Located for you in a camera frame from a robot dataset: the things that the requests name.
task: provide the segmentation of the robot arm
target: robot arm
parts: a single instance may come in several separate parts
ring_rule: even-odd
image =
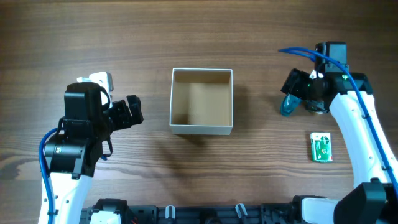
[[[292,52],[294,49],[302,50],[290,48],[280,51],[295,54]],[[395,213],[397,203],[393,184],[398,165],[377,118],[368,79],[365,74],[351,73],[353,79],[350,80],[342,72],[342,69],[349,70],[345,43],[317,44],[316,54],[313,54],[308,58],[315,62],[314,72],[310,75],[293,69],[283,85],[281,91],[287,97],[282,103],[281,113],[288,116],[304,102],[310,111],[330,112],[333,115],[351,159],[355,189],[341,201],[313,197],[301,200],[301,217],[309,223],[374,223],[379,218],[392,220],[391,214]],[[328,57],[337,62],[330,63],[324,59]],[[361,100],[369,111],[368,116],[364,115]]]
[[[361,95],[372,117],[390,166],[397,177],[398,164],[377,118],[374,98],[364,91],[361,92]],[[369,126],[362,117],[362,109],[355,92],[349,91],[345,95],[337,94],[330,105],[330,113],[336,119],[346,143],[353,166],[354,187],[363,182],[370,182],[375,177],[382,183],[390,183],[391,180],[383,167],[381,155],[377,150]]]
[[[143,122],[141,101],[135,95],[127,96],[129,108],[124,100],[110,101],[110,74],[96,73],[89,79],[94,82],[81,78],[78,81],[83,82],[67,86],[65,117],[44,147],[47,169],[42,172],[49,180],[52,197],[48,198],[43,180],[40,224],[49,221],[50,201],[55,207],[53,223],[79,223],[95,164],[99,158],[106,160],[112,154],[111,133]],[[110,154],[103,154],[104,141],[108,142]]]

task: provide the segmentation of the black plastic base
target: black plastic base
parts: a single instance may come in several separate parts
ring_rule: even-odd
[[[137,217],[137,224],[207,224],[206,214],[215,212],[222,224],[286,224],[286,211],[291,207],[289,203],[264,204],[260,206],[247,206],[246,220],[238,218],[234,206],[219,207],[175,207],[175,220],[171,222],[165,217],[165,207],[156,206],[130,206],[130,210]],[[92,207],[84,209],[81,213],[80,224],[89,224],[89,212]]]

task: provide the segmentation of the green package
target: green package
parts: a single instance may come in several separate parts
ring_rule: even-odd
[[[330,133],[312,133],[311,134],[312,160],[317,162],[331,162]]]

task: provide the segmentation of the wood table surface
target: wood table surface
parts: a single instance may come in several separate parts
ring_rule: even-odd
[[[398,4],[394,1],[136,1],[0,4],[0,223],[35,223],[39,141],[64,114],[77,77],[107,71],[113,100],[136,94],[144,122],[112,134],[85,207],[340,199],[353,189],[343,137],[330,114],[279,113],[290,70],[313,63],[277,49],[342,40],[365,73],[389,144],[398,150]],[[230,136],[176,136],[169,128],[173,68],[231,68]],[[331,133],[334,161],[311,161],[309,135]]]

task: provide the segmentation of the cardboard box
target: cardboard box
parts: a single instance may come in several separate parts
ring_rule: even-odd
[[[173,69],[173,134],[231,134],[233,107],[232,69]]]

